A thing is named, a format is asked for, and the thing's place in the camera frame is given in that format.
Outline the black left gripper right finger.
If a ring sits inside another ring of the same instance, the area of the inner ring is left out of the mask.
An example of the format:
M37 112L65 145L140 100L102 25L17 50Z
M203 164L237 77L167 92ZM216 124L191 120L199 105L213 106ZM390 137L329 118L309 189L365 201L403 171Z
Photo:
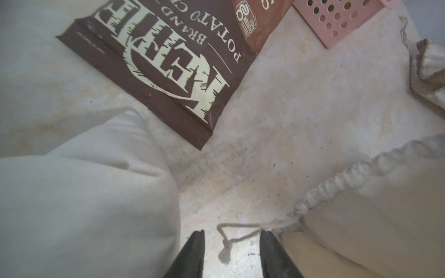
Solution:
M303 278L272 232L260 234L260 259L264 278Z

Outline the beige drawstring soil bag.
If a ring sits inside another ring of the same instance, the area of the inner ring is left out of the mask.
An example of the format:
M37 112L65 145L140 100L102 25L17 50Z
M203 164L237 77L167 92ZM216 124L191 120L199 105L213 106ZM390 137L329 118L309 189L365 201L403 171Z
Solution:
M413 140L309 190L286 220L249 224L302 278L442 278L445 137Z

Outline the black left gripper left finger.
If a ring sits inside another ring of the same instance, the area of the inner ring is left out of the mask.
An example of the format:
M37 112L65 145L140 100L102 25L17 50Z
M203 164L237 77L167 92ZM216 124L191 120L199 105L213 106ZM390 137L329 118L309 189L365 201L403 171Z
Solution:
M202 278L205 231L194 231L163 278Z

